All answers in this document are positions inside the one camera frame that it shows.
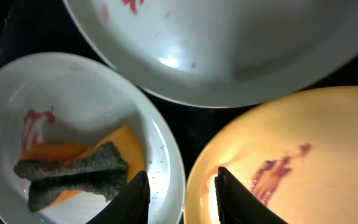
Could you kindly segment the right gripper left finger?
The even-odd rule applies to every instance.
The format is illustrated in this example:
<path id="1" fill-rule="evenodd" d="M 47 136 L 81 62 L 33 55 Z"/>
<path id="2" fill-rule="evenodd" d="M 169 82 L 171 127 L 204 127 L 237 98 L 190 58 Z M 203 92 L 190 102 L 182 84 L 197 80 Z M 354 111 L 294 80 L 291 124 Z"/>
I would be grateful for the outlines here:
<path id="1" fill-rule="evenodd" d="M 86 224 L 148 224 L 149 203 L 149 179 L 142 170 Z"/>

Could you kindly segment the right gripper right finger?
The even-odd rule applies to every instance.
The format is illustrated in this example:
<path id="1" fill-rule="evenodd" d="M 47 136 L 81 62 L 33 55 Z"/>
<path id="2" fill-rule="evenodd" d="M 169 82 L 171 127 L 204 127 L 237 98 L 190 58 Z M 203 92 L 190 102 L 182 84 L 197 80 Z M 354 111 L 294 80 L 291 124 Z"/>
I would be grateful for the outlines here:
<path id="1" fill-rule="evenodd" d="M 225 167 L 214 178 L 219 221 L 222 224 L 287 224 L 256 199 Z"/>

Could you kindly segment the orange green sponge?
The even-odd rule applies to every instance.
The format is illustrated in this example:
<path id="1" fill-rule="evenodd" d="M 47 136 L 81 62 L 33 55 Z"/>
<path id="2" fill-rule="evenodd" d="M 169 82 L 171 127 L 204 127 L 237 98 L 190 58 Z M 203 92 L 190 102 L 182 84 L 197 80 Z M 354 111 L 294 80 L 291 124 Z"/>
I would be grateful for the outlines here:
<path id="1" fill-rule="evenodd" d="M 122 126 L 97 145 L 45 142 L 21 155 L 14 172 L 30 181 L 27 207 L 38 212 L 80 192 L 114 197 L 145 170 L 144 153 L 130 127 Z"/>

